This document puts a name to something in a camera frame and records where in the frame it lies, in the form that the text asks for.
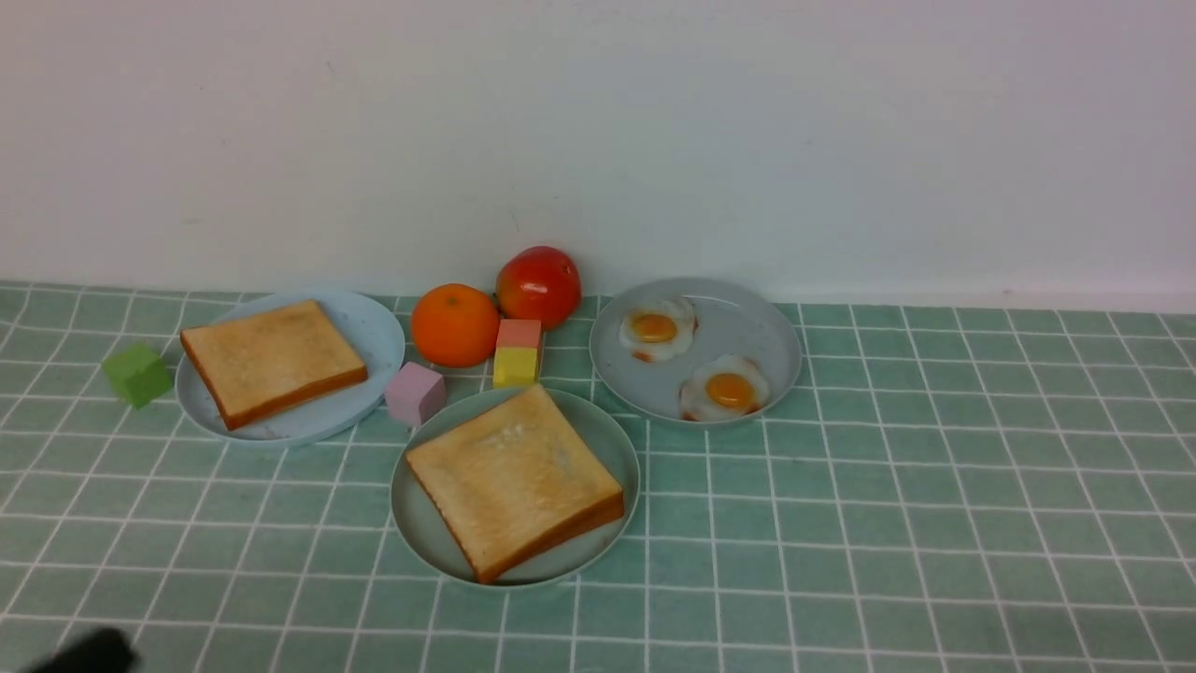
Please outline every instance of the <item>toy block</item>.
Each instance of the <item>toy block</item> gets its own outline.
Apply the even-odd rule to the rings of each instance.
[[[175,385],[166,372],[166,363],[145,344],[109,356],[100,365],[112,391],[133,409],[141,409],[151,400],[166,394]]]
[[[427,423],[432,415],[444,409],[448,398],[445,378],[414,362],[404,365],[395,374],[383,397],[391,418],[411,428]]]
[[[494,354],[494,387],[531,386],[539,379],[539,350],[504,347]]]
[[[504,318],[499,323],[499,349],[539,349],[543,329],[538,319]]]

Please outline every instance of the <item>fried egg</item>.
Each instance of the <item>fried egg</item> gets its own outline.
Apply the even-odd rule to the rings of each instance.
[[[730,421],[768,404],[768,381],[743,356],[720,356],[694,371],[681,385],[681,417],[685,421]]]
[[[685,296],[657,299],[627,311],[618,343],[643,362],[672,360],[694,345],[697,317]]]

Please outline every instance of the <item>orange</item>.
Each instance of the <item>orange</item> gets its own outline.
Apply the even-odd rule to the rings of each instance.
[[[441,285],[411,310],[411,342],[423,360],[440,367],[474,367],[494,355],[499,308],[489,294],[468,285]]]

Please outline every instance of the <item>stacked blocks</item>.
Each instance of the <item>stacked blocks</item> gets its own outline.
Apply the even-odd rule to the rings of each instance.
[[[504,319],[494,351],[494,387],[531,386],[539,379],[543,355],[538,319]]]

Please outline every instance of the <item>bread slice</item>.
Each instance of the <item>bread slice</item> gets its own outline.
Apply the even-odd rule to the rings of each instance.
[[[370,378],[315,299],[183,329],[179,341],[228,430]]]
[[[404,458],[482,585],[623,516],[623,488],[538,384]]]

